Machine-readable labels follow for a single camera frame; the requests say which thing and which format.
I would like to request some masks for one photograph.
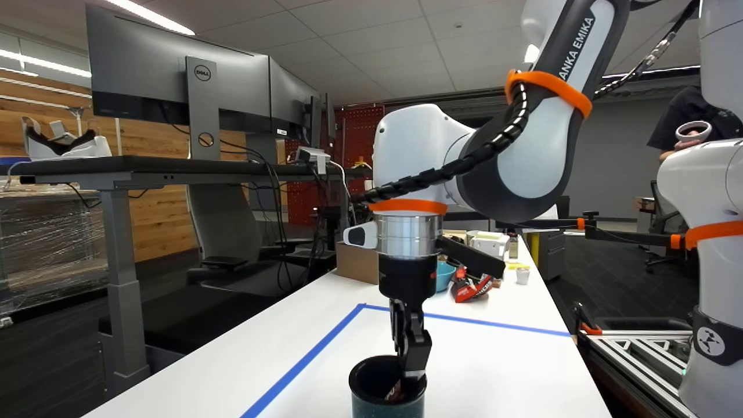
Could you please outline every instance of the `small white cup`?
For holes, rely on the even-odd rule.
[[[529,283],[529,268],[519,267],[516,269],[516,284]]]

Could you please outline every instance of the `white table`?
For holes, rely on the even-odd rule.
[[[528,285],[517,285],[515,271],[506,270],[502,287],[484,300],[457,304],[445,292],[425,302],[434,344],[427,417],[453,416],[450,408],[456,402],[437,393],[455,382],[473,384],[479,401],[472,402],[469,417],[610,417],[531,256],[520,245],[519,262],[531,266]],[[327,274],[86,417],[349,417],[347,378],[353,364],[394,352],[389,314],[376,308],[387,304],[376,286]],[[441,319],[447,316],[472,321]],[[471,324],[478,321],[486,326]],[[455,335],[460,330],[467,332]],[[368,340],[370,332],[374,335]],[[478,358],[478,367],[465,365],[463,371],[453,367],[456,358],[442,353],[442,347],[451,350],[457,344],[463,345],[462,352],[493,355],[484,361],[465,356]],[[330,370],[336,363],[338,369]],[[316,382],[318,368],[333,376],[328,387],[318,386],[327,379]],[[305,402],[311,406],[299,405]],[[323,408],[333,409],[318,411]]]

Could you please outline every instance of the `dell logo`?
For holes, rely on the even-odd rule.
[[[201,81],[208,81],[210,78],[212,78],[212,72],[209,71],[209,69],[205,65],[197,65],[196,68],[193,69],[193,73]]]

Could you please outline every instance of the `blue tape line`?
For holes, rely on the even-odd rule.
[[[364,304],[359,303],[356,305],[353,310],[351,310],[348,315],[345,316],[344,319],[341,320],[341,322],[338,323],[333,329],[331,329],[328,334],[320,340],[319,343],[315,345],[315,347],[312,347],[312,350],[310,350],[307,354],[305,354],[302,359],[300,359],[294,367],[289,369],[288,372],[284,376],[282,376],[279,381],[277,381],[269,390],[266,391],[266,393],[263,394],[263,396],[260,397],[256,401],[256,403],[253,404],[253,406],[250,407],[247,411],[245,411],[244,414],[242,414],[241,418],[255,418],[260,414],[267,406],[270,404],[281,392],[284,390],[284,388],[287,387],[291,383],[292,380],[300,373],[302,370],[307,367],[308,364],[312,360],[317,357],[320,352],[325,349],[325,347],[330,344],[331,341],[333,341],[333,338],[336,337],[341,331],[343,331],[343,328],[345,328],[346,325],[348,325],[355,317],[356,315],[359,315],[359,312],[361,312],[362,309],[364,309]]]
[[[389,308],[386,308],[384,306],[376,306],[376,305],[364,305],[363,308],[372,309],[375,311],[389,311]],[[479,319],[460,318],[458,316],[439,315],[439,314],[432,314],[428,312],[424,312],[424,317],[445,319],[447,321],[464,322],[467,324],[485,325],[486,327],[498,327],[498,328],[516,329],[518,331],[537,332],[539,334],[558,335],[561,337],[570,336],[570,333],[565,332],[565,331],[553,331],[552,329],[522,327],[520,325],[502,324],[500,322],[481,321]]]

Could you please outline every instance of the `desk leg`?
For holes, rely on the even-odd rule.
[[[142,300],[134,270],[134,241],[126,190],[100,192],[108,254],[108,310],[113,336],[111,397],[149,377],[145,355]]]

